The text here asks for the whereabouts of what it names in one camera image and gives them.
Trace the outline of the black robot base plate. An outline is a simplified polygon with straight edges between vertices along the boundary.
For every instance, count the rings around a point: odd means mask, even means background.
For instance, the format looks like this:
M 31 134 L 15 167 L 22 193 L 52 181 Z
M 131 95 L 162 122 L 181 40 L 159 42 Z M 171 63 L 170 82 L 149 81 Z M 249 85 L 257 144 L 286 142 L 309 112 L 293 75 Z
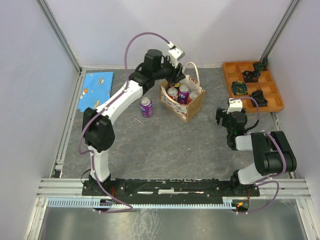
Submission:
M 230 189 L 230 180 L 209 179 L 123 179 L 105 183 L 86 180 L 82 195 L 101 197 L 102 207 L 218 207 L 224 198 L 260 196 L 258 187 L 245 186 L 242 192 Z

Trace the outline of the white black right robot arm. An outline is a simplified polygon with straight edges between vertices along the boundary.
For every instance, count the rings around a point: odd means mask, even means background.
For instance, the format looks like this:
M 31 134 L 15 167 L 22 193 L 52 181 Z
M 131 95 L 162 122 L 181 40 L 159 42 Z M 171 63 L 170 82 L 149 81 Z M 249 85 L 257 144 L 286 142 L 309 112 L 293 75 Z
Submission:
M 230 178 L 229 189 L 236 196 L 247 191 L 248 186 L 257 188 L 265 180 L 294 172 L 297 160 L 283 131 L 250 132 L 246 127 L 248 117 L 243 107 L 243 98 L 229 98 L 228 108 L 217 108 L 216 123 L 226 128 L 226 142 L 233 151 L 251 151 L 253 163 L 236 170 Z

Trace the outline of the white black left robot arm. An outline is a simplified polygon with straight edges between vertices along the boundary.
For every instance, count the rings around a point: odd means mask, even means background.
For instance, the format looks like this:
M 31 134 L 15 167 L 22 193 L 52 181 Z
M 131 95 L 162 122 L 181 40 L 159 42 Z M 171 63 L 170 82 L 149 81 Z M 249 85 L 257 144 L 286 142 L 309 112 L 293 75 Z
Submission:
M 90 154 L 89 180 L 99 195 L 106 195 L 111 189 L 108 156 L 115 141 L 115 121 L 135 100 L 153 88 L 157 80 L 166 80 L 171 84 L 182 80 L 183 65 L 179 61 L 184 56 L 184 50 L 172 44 L 167 55 L 160 50 L 149 49 L 143 62 L 129 75 L 120 90 L 98 108 L 88 107 L 84 111 L 81 139 Z

